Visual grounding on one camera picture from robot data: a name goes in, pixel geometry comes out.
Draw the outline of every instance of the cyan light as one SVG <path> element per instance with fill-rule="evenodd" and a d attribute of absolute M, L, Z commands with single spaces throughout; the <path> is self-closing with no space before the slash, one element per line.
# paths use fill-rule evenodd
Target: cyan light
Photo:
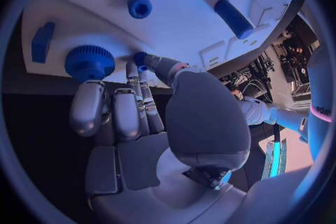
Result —
<path fill-rule="evenodd" d="M 274 149 L 273 149 L 272 167 L 270 168 L 270 173 L 269 173 L 270 178 L 278 174 L 279 164 L 280 164 L 280 142 L 275 142 Z"/>

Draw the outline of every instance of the glowing blue strip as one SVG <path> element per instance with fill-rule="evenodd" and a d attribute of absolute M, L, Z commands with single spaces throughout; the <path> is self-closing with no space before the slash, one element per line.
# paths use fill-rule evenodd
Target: glowing blue strip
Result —
<path fill-rule="evenodd" d="M 278 174 L 279 164 L 280 164 L 280 142 L 275 142 L 274 149 L 273 149 L 272 167 L 270 168 L 270 173 L 269 173 L 270 178 Z"/>

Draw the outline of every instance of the white curved surface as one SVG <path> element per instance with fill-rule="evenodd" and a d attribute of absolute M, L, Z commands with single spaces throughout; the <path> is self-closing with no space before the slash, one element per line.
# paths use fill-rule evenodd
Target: white curved surface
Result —
<path fill-rule="evenodd" d="M 125 82 L 125 58 L 139 50 L 208 69 L 200 56 L 201 50 L 222 42 L 224 45 L 216 52 L 216 55 L 220 54 L 221 60 L 216 64 L 219 65 L 259 47 L 277 24 L 277 21 L 271 21 L 256 28 L 249 38 L 237 40 L 213 11 L 212 6 L 217 0 L 150 1 L 152 13 L 145 19 L 136 20 L 128 13 L 127 0 L 32 0 L 25 8 L 22 20 L 22 47 L 27 71 L 66 76 L 65 56 L 72 47 L 87 43 L 102 44 L 117 59 L 116 72 L 106 78 L 107 81 Z M 252 0 L 229 1 L 249 17 Z M 56 22 L 56 27 L 46 64 L 33 63 L 30 55 L 32 37 L 48 20 Z M 119 30 L 116 34 L 114 25 L 123 29 L 123 34 Z M 120 42 L 124 38 L 129 42 Z"/>

